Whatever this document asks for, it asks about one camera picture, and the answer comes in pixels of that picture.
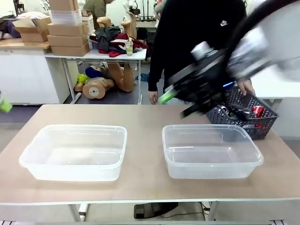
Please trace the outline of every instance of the light wooden tabletop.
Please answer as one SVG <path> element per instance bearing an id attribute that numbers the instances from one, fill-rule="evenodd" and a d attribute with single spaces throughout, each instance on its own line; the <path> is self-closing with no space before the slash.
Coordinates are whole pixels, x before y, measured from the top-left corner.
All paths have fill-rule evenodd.
<path id="1" fill-rule="evenodd" d="M 246 179 L 177 180 L 168 175 L 162 128 L 209 123 L 197 114 L 180 118 L 184 106 L 44 105 L 0 154 L 0 204 L 107 202 L 242 201 L 300 198 L 300 161 L 273 132 L 256 141 L 264 163 Z M 50 124 L 124 126 L 125 158 L 115 182 L 36 180 L 18 159 L 37 132 Z"/>
<path id="2" fill-rule="evenodd" d="M 21 38 L 7 39 L 0 41 L 0 49 L 49 49 L 46 42 L 23 42 Z"/>

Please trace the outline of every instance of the person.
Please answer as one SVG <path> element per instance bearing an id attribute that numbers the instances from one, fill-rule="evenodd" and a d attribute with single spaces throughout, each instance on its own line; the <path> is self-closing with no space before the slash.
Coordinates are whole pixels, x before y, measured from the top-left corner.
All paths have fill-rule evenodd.
<path id="1" fill-rule="evenodd" d="M 95 30 L 99 28 L 97 19 L 99 17 L 106 16 L 106 5 L 112 3 L 113 1 L 114 0 L 87 0 L 83 9 L 87 12 L 92 13 Z"/>
<path id="2" fill-rule="evenodd" d="M 167 0 L 157 28 L 148 78 L 148 97 L 158 102 L 157 82 L 164 71 L 166 81 L 190 65 L 193 48 L 206 41 L 210 47 L 225 47 L 237 24 L 247 16 L 243 0 Z M 254 93 L 251 81 L 240 90 Z"/>
<path id="3" fill-rule="evenodd" d="M 165 3 L 167 0 L 162 0 L 157 6 L 154 8 L 155 17 L 160 20 L 161 14 L 163 12 L 163 9 L 165 7 Z"/>

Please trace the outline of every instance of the plastic tub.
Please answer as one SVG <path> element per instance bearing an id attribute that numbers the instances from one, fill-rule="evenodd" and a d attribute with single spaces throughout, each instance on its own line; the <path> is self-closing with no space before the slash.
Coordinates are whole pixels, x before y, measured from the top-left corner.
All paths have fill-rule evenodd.
<path id="1" fill-rule="evenodd" d="M 169 125 L 163 145 L 169 175 L 177 179 L 245 178 L 263 164 L 257 146 L 236 125 Z"/>
<path id="2" fill-rule="evenodd" d="M 38 180 L 117 180 L 127 131 L 101 125 L 50 125 L 41 129 L 19 158 Z"/>
<path id="3" fill-rule="evenodd" d="M 79 25 L 83 22 L 81 11 L 49 11 L 54 25 Z"/>

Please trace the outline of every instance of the hand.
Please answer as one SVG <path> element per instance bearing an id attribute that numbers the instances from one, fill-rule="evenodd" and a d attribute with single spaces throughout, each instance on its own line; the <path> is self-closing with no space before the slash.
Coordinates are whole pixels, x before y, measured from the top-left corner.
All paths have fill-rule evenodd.
<path id="1" fill-rule="evenodd" d="M 155 13 L 155 17 L 160 20 L 160 13 Z"/>
<path id="2" fill-rule="evenodd" d="M 251 94 L 255 95 L 255 90 L 252 87 L 251 80 L 238 81 L 238 87 L 244 96 L 246 95 L 247 91 L 249 91 Z"/>
<path id="3" fill-rule="evenodd" d="M 158 91 L 148 91 L 148 97 L 152 105 L 158 102 Z"/>

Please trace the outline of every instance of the electrical cable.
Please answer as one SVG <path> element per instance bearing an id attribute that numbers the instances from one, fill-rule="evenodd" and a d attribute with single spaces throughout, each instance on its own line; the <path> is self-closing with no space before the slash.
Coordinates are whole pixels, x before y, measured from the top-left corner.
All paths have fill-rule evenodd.
<path id="1" fill-rule="evenodd" d="M 144 0 L 142 0 L 142 14 L 143 14 L 143 20 L 145 20 L 145 7 L 144 7 Z"/>
<path id="2" fill-rule="evenodd" d="M 139 5 L 137 4 L 136 0 L 134 1 L 134 3 L 136 4 L 136 8 L 139 8 Z"/>
<path id="3" fill-rule="evenodd" d="M 175 216 L 186 216 L 186 215 L 192 215 L 192 214 L 204 214 L 204 215 L 208 215 L 208 213 L 205 213 L 205 212 L 190 212 L 190 213 L 178 213 L 178 214 L 174 214 L 172 216 L 169 216 L 169 217 L 164 217 L 164 216 L 161 216 L 162 218 L 164 219 L 168 219 L 168 218 L 172 218 L 172 217 L 175 217 Z"/>
<path id="4" fill-rule="evenodd" d="M 247 0 L 243 0 L 244 4 L 245 4 L 245 8 L 248 7 L 248 3 L 247 3 Z"/>
<path id="5" fill-rule="evenodd" d="M 290 58 L 290 59 L 285 59 L 285 60 L 277 60 L 278 62 L 287 62 L 287 61 L 291 61 L 291 60 L 296 60 L 299 59 L 300 56 L 294 57 L 294 58 Z"/>
<path id="6" fill-rule="evenodd" d="M 207 208 L 202 202 L 198 202 L 201 204 L 203 211 L 210 211 L 210 208 Z"/>

